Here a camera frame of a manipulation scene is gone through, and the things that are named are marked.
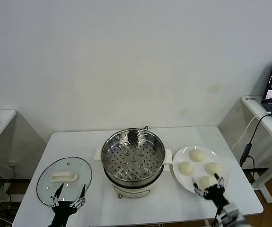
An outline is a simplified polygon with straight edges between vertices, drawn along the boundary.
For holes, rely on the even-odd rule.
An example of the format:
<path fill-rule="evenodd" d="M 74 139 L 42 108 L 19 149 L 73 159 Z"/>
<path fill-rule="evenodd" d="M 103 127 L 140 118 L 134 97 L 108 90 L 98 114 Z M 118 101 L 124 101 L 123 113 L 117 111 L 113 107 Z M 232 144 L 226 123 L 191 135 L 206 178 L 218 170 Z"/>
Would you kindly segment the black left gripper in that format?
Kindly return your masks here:
<path fill-rule="evenodd" d="M 60 201 L 58 199 L 61 195 L 64 183 L 56 190 L 54 196 L 51 196 L 52 199 L 52 210 L 54 212 L 54 217 L 51 222 L 52 227 L 65 227 L 68 219 L 71 215 L 76 213 L 76 209 L 79 210 L 85 203 L 85 193 L 86 185 L 83 186 L 80 196 L 74 201 Z"/>

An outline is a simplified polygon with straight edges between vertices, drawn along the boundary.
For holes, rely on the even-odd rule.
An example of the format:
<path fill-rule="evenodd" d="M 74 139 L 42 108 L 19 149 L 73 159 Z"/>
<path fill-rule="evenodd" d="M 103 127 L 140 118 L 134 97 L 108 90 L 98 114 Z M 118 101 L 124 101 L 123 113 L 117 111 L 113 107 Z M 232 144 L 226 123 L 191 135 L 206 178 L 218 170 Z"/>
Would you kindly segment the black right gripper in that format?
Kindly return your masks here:
<path fill-rule="evenodd" d="M 204 197 L 206 200 L 211 200 L 218 209 L 222 209 L 224 206 L 228 205 L 228 200 L 224 197 L 225 187 L 224 179 L 222 176 L 219 176 L 217 173 L 214 174 L 214 177 L 217 180 L 217 183 L 213 186 L 206 188 L 205 190 L 201 189 L 196 180 L 192 177 L 192 183 L 194 186 L 194 191 L 196 194 Z"/>

